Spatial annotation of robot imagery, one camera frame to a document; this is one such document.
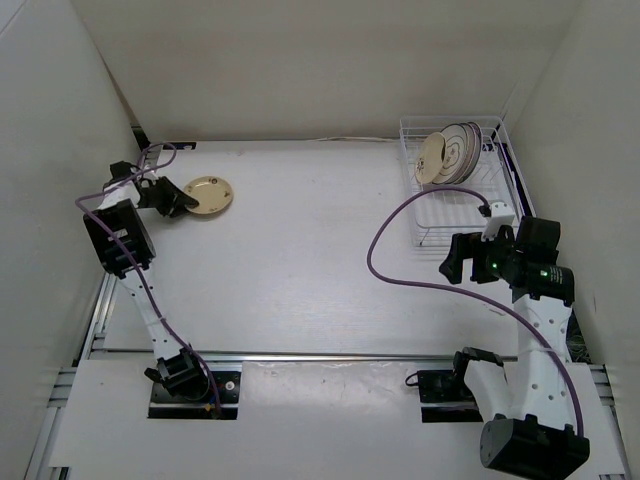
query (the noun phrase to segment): white panel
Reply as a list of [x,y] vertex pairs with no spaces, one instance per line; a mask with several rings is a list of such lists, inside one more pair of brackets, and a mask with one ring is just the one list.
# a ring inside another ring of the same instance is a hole
[[0,477],[23,478],[100,278],[73,199],[135,149],[66,0],[27,1],[0,34],[0,65]]
[[[234,199],[214,218],[143,216],[157,252],[154,291],[172,325],[207,351],[450,356],[477,346],[515,355],[515,320],[477,300],[382,283],[367,270],[373,236],[406,198],[399,158],[397,144],[353,142],[202,142],[180,152],[165,171],[172,181],[217,175]],[[414,249],[411,234],[409,214],[398,216],[374,264],[396,278],[446,283],[444,255]],[[504,282],[463,286],[511,301]],[[105,346],[148,349],[123,293]]]
[[538,214],[560,220],[576,311],[604,362],[632,473],[640,475],[640,4],[587,1],[518,123]]
[[[481,423],[420,422],[404,386],[414,365],[245,363],[238,420],[226,422],[147,419],[149,365],[80,364],[52,465],[95,480],[513,478],[482,467]],[[570,372],[593,451],[570,478],[621,473],[588,367]]]
[[397,136],[511,125],[579,0],[74,0],[150,138]]

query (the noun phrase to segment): plate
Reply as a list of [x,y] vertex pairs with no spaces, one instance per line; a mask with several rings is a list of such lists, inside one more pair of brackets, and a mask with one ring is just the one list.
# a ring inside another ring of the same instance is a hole
[[476,166],[478,165],[478,160],[480,159],[480,153],[482,153],[482,130],[480,129],[480,126],[475,122],[469,122],[467,125],[469,125],[469,127],[471,127],[474,131],[476,148],[473,152],[471,163],[467,167],[466,172],[464,173],[464,175],[462,176],[462,178],[458,183],[465,182],[471,176],[471,174],[476,169]]
[[220,177],[200,177],[191,180],[184,187],[184,193],[200,202],[200,205],[195,208],[187,208],[197,215],[221,212],[233,200],[231,185]]
[[467,132],[459,124],[449,125],[442,130],[445,138],[445,153],[442,169],[433,179],[435,184],[449,183],[463,166],[467,155]]
[[465,174],[467,173],[467,170],[469,168],[469,165],[471,165],[471,161],[473,160],[473,155],[475,153],[475,148],[477,143],[476,134],[473,128],[469,126],[469,124],[462,123],[461,125],[462,125],[462,128],[464,128],[465,132],[467,133],[467,154],[464,157],[462,166],[458,169],[455,175],[453,175],[453,177],[451,177],[451,179],[447,183],[455,183],[455,184],[460,183],[460,180],[462,180],[462,177],[464,177]]
[[432,133],[422,143],[416,159],[416,180],[421,185],[431,183],[440,173],[445,143],[444,135],[440,132]]

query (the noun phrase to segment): white enclosure wall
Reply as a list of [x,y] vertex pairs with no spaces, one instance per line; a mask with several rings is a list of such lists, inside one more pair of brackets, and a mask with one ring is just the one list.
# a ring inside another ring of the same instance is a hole
[[135,143],[69,2],[0,3],[0,477],[14,479],[101,276],[73,200]]
[[576,311],[610,375],[640,476],[640,3],[588,0],[527,105],[514,148],[540,216],[563,226]]
[[154,140],[513,125],[579,0],[73,0]]

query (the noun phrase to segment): black mounting bracket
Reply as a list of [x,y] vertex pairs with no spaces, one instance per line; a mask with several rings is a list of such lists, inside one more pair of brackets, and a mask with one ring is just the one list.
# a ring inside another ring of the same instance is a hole
[[218,416],[210,404],[212,395],[193,401],[181,396],[172,396],[160,384],[154,383],[149,399],[149,418],[174,418],[183,420],[236,420],[240,400],[240,371],[212,371],[220,394],[221,415]]

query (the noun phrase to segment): white plate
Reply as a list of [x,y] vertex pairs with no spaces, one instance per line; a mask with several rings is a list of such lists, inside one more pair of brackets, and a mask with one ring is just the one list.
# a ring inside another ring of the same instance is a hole
[[463,123],[461,125],[462,125],[462,128],[464,128],[464,131],[467,132],[467,153],[464,157],[464,162],[462,163],[462,166],[458,169],[455,175],[447,182],[452,184],[460,183],[462,178],[466,175],[467,170],[469,169],[469,165],[471,165],[471,162],[473,160],[473,155],[475,153],[475,148],[477,143],[476,134],[473,131],[473,128],[471,128],[467,123]]
[[435,184],[449,183],[455,178],[458,170],[463,167],[468,149],[467,132],[462,125],[449,125],[441,133],[446,141],[444,162],[440,173],[433,179]]
[[480,153],[482,152],[482,130],[480,130],[480,127],[478,126],[477,123],[470,122],[467,125],[469,125],[471,130],[473,130],[474,139],[475,139],[475,148],[471,155],[471,162],[469,162],[469,165],[466,167],[465,172],[460,178],[460,180],[456,182],[458,184],[465,182],[471,176],[473,171],[476,169],[476,166],[478,165],[478,160],[480,159]]

